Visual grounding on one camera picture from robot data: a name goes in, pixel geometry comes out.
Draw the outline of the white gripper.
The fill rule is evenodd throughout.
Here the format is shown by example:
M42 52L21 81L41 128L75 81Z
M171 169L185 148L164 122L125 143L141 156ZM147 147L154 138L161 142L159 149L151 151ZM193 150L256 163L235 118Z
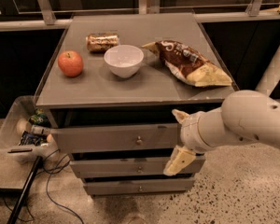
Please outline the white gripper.
M184 145L175 146L170 160L166 163L163 173L167 176L178 174L182 169L189 166L196 159L196 153L204 154L214 150L207 145L199 133L199 119L203 112L188 114L177 109L172 110L172 114L179 124L181 124L180 139Z

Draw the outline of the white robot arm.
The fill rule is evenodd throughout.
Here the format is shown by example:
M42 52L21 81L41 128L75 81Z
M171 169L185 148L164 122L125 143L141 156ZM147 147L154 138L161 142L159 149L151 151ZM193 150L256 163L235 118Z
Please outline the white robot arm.
M270 97L279 80L280 45L253 91L236 91L208 112L189 115L175 109L182 144L174 148L163 173L176 175L198 154L217 147L262 143L280 149L280 103Z

